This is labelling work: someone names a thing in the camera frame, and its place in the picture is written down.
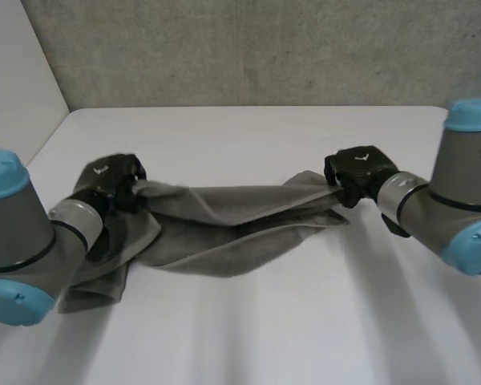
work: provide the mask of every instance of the white table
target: white table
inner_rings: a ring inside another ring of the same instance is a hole
[[[30,164],[48,209],[83,166],[135,152],[148,176],[280,184],[340,148],[380,147],[429,177],[435,107],[90,109]],[[390,234],[374,204],[238,278],[135,265],[123,301],[38,326],[0,325],[0,385],[481,384],[481,278]]]

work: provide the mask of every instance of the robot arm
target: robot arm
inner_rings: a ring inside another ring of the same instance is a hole
[[[0,151],[0,322],[34,325],[104,235],[117,209],[136,211],[131,192],[146,179],[133,155],[99,159],[84,169],[75,193],[47,215],[19,158]]]
[[[449,111],[429,183],[398,170],[375,147],[326,157],[325,176],[344,188],[345,207],[373,199],[392,233],[413,236],[448,265],[481,275],[481,99]]]

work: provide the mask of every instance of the towel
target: towel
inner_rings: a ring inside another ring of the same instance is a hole
[[[107,247],[91,248],[59,313],[119,302],[133,259],[174,273],[234,277],[348,223],[332,209],[337,188],[311,171],[281,186],[189,188],[139,180],[133,190],[145,209],[105,220]]]

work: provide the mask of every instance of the black ring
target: black ring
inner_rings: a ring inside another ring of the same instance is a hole
[[[72,225],[68,225],[66,222],[62,221],[51,221],[53,225],[61,226],[64,229],[70,230],[74,235],[76,235],[79,240],[83,243],[83,247],[86,249],[86,254],[87,251],[89,251],[89,245],[87,244],[87,239],[83,236],[82,233],[80,233],[75,227]]]
[[[43,250],[35,254],[33,257],[27,258],[25,261],[15,263],[14,265],[0,267],[0,274],[10,273],[12,271],[23,269],[41,260],[54,248],[56,242],[57,242],[57,235],[55,234],[55,231],[54,231],[54,236],[51,238],[50,243]]]
[[[457,201],[452,201],[451,199],[447,199],[442,197],[432,191],[430,191],[430,196],[438,203],[442,203],[443,205],[447,205],[453,207],[455,209],[465,210],[465,211],[472,211],[475,213],[481,213],[481,205],[471,205],[469,203],[461,203]]]
[[[406,195],[401,199],[399,202],[398,206],[398,211],[396,213],[396,218],[399,223],[396,223],[396,225],[401,223],[401,213],[402,213],[402,208],[404,207],[405,203],[410,199],[412,195],[414,195],[418,190],[422,190],[423,188],[428,187],[428,184],[421,184],[420,186],[414,187],[411,189],[409,192],[406,193]]]

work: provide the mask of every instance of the light blue joint cap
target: light blue joint cap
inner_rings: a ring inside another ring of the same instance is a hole
[[[443,126],[457,132],[481,132],[481,99],[454,103]]]
[[[481,221],[457,233],[442,251],[441,258],[468,275],[481,275]]]
[[[0,279],[0,322],[11,326],[40,323],[55,300],[44,291],[25,283]]]
[[[29,183],[29,172],[11,151],[0,150],[0,199],[21,191]]]

